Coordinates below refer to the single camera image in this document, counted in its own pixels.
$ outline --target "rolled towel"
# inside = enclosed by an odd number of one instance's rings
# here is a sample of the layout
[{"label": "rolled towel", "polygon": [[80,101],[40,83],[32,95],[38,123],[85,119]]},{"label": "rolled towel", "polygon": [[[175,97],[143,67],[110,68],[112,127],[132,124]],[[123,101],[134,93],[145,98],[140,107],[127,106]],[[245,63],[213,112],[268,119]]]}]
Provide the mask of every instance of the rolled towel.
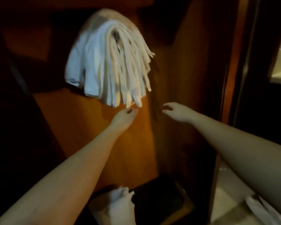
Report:
[{"label": "rolled towel", "polygon": [[117,11],[102,9],[83,25],[66,65],[65,80],[112,107],[141,107],[154,53],[138,28]]}]

